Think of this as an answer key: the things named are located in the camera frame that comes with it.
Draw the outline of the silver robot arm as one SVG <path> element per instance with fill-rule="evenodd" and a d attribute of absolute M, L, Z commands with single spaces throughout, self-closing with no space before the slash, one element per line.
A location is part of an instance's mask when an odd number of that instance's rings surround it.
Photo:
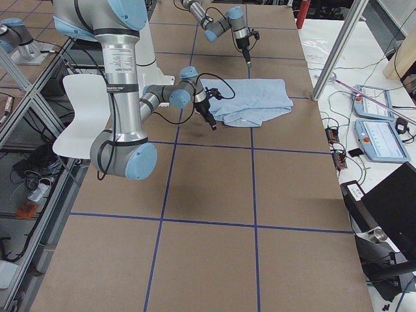
<path fill-rule="evenodd" d="M 254 37 L 257 42 L 260 36 L 258 31 L 247 26 L 240 6 L 233 7 L 223 14 L 213 6 L 203 8 L 199 1 L 180 1 L 180 3 L 178 6 L 174 1 L 174 6 L 194 16 L 209 42 L 215 42 L 223 34 L 231 31 L 235 49 L 242 54 L 247 67 L 252 67 L 250 38 Z"/>
<path fill-rule="evenodd" d="M 216 129 L 209 96 L 193 66 L 181 70 L 177 85 L 153 84 L 139 92 L 135 47 L 148 24 L 144 1 L 54 1 L 53 8 L 60 33 L 101 44 L 112 128 L 100 132 L 90 148 L 99 180 L 107 175 L 143 180 L 152 173 L 157 150 L 148 141 L 142 122 L 161 103 L 177 108 L 191 103 Z"/>

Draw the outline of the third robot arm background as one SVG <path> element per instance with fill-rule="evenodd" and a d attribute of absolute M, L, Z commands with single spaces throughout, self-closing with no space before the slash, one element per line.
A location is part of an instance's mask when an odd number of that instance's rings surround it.
<path fill-rule="evenodd" d="M 1 47 L 15 64 L 41 65 L 48 54 L 55 54 L 54 44 L 35 42 L 24 22 L 19 18 L 1 20 Z"/>

